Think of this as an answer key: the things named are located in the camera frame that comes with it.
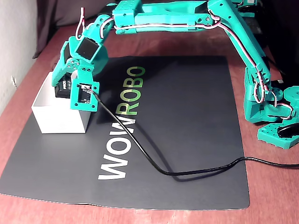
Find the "wooden table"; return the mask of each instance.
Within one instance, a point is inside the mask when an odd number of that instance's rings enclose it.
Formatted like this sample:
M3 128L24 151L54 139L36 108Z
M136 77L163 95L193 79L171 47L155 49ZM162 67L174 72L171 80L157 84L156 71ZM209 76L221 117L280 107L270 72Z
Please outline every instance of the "wooden table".
M59 58L62 44L75 26L59 29L38 57L0 117L0 173L31 113L33 100ZM115 35L105 43L109 56L226 55L229 62L244 153L280 163L299 163L299 146L283 150L258 141L258 126L243 114L244 68L226 34L219 28L200 33L140 33ZM272 78L279 73L271 69ZM40 202L0 195L1 224L290 224L299 223L299 171L246 162L250 206L226 211L155 211L111 209Z

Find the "black cable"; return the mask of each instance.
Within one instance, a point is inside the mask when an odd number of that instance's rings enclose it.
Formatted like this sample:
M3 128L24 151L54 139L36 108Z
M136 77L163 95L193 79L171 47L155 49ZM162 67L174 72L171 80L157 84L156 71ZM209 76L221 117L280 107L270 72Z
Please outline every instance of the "black cable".
M100 99L100 97L98 96L98 94L96 92L94 92L93 90L89 89L94 96L96 97L97 101L99 102L99 104L111 115L111 117L113 117L114 120L116 120L120 126L126 131L126 133L132 138L132 140L136 143L136 145L139 147L139 149L142 151L142 153L144 154L144 156L146 157L146 159L151 163L151 165L153 165L153 167L160 172L161 174L167 175L167 176L184 176L184 175L195 175L195 174L205 174L205 173L211 173L211 172L216 172L216 171L226 171L230 168L232 168L234 165L236 165L237 163L241 162L241 161L255 161L255 162L259 162L259 163L263 163L266 165L270 165L270 166L274 166L274 167L279 167L279 168L288 168L288 169L297 169L299 168L299 164L280 164L280 163L275 163L275 162L269 162L266 160L261 160L255 157L240 157L236 160L234 160L233 162L231 162L230 164L224 165L224 166L220 166L220 167L214 167L214 168L209 168L209 169L199 169L199 170L193 170L193 171L184 171L184 172L167 172L163 169L161 169L154 161L153 159L150 157L150 155L143 149L143 147L140 145L140 143L138 142L138 140L132 135L132 133L122 124L122 122L105 106L105 104L102 102L102 100Z

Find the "cardboard box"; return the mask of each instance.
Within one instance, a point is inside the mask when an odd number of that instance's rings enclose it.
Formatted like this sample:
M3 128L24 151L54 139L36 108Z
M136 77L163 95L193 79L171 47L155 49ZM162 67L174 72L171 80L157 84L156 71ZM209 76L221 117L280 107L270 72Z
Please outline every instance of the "cardboard box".
M56 98L52 72L31 106L42 133L85 133L91 112L70 109L70 99Z

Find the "white wall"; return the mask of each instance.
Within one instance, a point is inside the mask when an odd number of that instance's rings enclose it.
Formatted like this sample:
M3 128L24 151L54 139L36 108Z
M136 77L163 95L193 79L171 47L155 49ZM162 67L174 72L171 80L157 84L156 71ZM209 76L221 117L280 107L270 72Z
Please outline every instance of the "white wall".
M34 63L36 0L0 0L0 115Z

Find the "teal robotic arm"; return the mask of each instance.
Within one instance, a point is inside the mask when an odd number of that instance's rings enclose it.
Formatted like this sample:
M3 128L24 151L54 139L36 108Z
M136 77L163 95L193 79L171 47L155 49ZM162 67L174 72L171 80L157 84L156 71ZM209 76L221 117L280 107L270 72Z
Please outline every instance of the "teal robotic arm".
M202 0L142 4L140 0L123 0L112 15L100 15L80 37L76 32L76 36L71 36L62 47L53 71L52 86L77 71L77 77L71 84L71 109L97 111L97 100L86 88L96 93L100 91L100 84L93 81L93 76L100 73L108 62L103 42L112 27L118 35L150 31L199 32L218 27L227 33L246 64L245 119L251 123L277 122L261 128L258 138L283 148L299 141L299 136L282 138L277 131L298 122L295 94L299 88L292 87L284 93L272 88L271 74L264 62L265 53L238 13L235 3L230 0ZM290 105L280 103L283 98Z

